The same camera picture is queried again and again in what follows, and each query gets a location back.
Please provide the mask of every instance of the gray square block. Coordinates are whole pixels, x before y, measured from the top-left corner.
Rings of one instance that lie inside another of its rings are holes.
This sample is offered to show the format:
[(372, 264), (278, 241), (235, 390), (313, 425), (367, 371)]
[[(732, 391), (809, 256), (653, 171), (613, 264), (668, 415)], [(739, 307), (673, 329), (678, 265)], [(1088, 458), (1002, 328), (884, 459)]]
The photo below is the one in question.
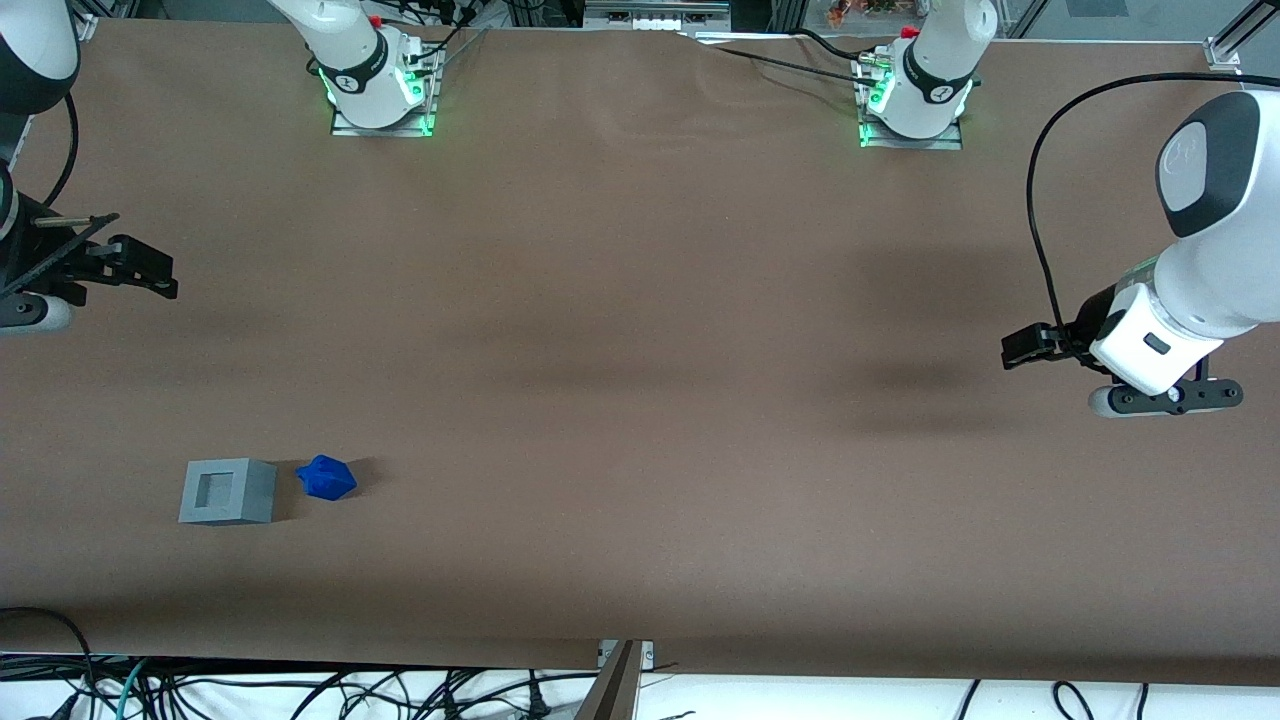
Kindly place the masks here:
[(182, 488), (179, 523), (244, 525), (270, 523), (275, 505), (275, 465), (241, 457), (192, 460)]

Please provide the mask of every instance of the white floor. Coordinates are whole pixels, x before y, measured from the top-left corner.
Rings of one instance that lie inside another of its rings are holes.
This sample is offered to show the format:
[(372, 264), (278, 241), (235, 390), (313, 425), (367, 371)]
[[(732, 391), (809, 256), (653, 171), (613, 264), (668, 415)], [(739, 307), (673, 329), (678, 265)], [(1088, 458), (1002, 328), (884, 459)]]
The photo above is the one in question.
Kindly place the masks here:
[[(384, 675), (352, 676), (371, 684)], [(279, 680), (284, 676), (237, 675), (236, 680)], [(319, 682), (325, 675), (289, 675), (288, 679)], [(486, 673), (458, 693), (460, 701), (525, 680), (525, 671)], [(410, 694), (422, 698), (443, 673), (416, 673), (406, 676)], [(669, 720), (692, 711), (690, 720), (955, 720), (966, 680), (878, 680), (832, 678), (753, 678), (724, 675), (646, 675), (640, 692), (636, 720)], [(586, 696), (590, 680), (544, 683), (543, 696), (552, 707), (573, 703)], [(1082, 683), (1096, 720), (1134, 717), (1138, 685)], [(969, 708), (969, 720), (1057, 720), (1061, 717), (1051, 698), (1051, 683), (987, 680), (979, 687)], [(104, 684), (104, 691), (109, 688)], [(379, 689), (394, 697), (403, 691), (394, 683)], [(227, 688), (193, 685), (183, 691), (214, 720), (285, 720), (307, 694), (306, 688)], [(28, 720), (54, 712), (68, 697), (67, 684), (0, 683), (0, 720)], [(1070, 700), (1066, 707), (1076, 720), (1084, 712)], [(508, 698), (524, 707), (527, 693), (513, 692)], [(301, 720), (329, 720), (338, 716), (342, 693), (329, 691), (302, 714)], [(77, 707), (74, 720), (84, 720), (87, 703)], [(133, 703), (128, 707), (137, 710)], [(477, 706), (468, 719), (507, 720), (515, 711), (506, 705)], [(100, 705), (99, 717), (110, 720)], [(351, 720), (392, 720), (397, 708), (372, 702), (360, 707)], [(1262, 720), (1280, 717), (1280, 688), (1219, 688), (1155, 685), (1147, 701), (1149, 720), (1190, 720), (1230, 717)]]

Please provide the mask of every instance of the blue object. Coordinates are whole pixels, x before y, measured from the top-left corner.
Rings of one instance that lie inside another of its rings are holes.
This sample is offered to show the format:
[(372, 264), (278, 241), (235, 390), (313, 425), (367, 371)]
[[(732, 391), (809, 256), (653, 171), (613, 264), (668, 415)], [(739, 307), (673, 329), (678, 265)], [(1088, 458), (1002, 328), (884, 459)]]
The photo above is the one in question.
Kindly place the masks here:
[(294, 473), (302, 480), (302, 492), (311, 497), (338, 500), (356, 489), (356, 477), (351, 474), (351, 468), (342, 460), (328, 455), (316, 455), (310, 464), (298, 468)]

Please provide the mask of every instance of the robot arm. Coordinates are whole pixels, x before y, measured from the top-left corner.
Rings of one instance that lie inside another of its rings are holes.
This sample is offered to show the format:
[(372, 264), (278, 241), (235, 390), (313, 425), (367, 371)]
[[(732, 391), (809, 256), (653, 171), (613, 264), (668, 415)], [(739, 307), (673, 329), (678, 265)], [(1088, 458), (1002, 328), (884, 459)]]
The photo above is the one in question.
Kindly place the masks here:
[(421, 41), (375, 28), (360, 0), (269, 0), (302, 33), (338, 111), (362, 128), (384, 128), (421, 105), (406, 81)]
[(1183, 378), (1224, 341), (1280, 322), (1280, 92), (1203, 105), (1165, 143), (1156, 176), (1178, 241), (1091, 297), (1068, 337), (1039, 323), (1005, 338), (1006, 369), (1074, 356), (1124, 383), (1091, 400), (1105, 416), (1238, 405), (1236, 383), (1199, 372), (1197, 397), (1184, 402)]
[(997, 26), (991, 0), (934, 0), (920, 35), (888, 46), (892, 78), (868, 109), (904, 137), (942, 135), (964, 111)]
[[(68, 97), (78, 72), (79, 44), (67, 0), (0, 0), (0, 113), (52, 108)], [(88, 240), (118, 215), (64, 218), (51, 204), (19, 192), (8, 164), (0, 163), (0, 336), (65, 328), (72, 306), (86, 302), (81, 282), (177, 296), (173, 259), (164, 252), (127, 234), (102, 245)]]
[(0, 0), (0, 113), (44, 113), (67, 96), (77, 73), (67, 0)]

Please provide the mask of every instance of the square hole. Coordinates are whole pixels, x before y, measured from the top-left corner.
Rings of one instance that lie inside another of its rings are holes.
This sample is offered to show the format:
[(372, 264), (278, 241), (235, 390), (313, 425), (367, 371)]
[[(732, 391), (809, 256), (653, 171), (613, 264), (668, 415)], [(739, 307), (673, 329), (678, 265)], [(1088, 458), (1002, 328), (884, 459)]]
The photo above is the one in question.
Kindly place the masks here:
[(202, 473), (196, 484), (196, 507), (221, 509), (230, 505), (234, 473)]

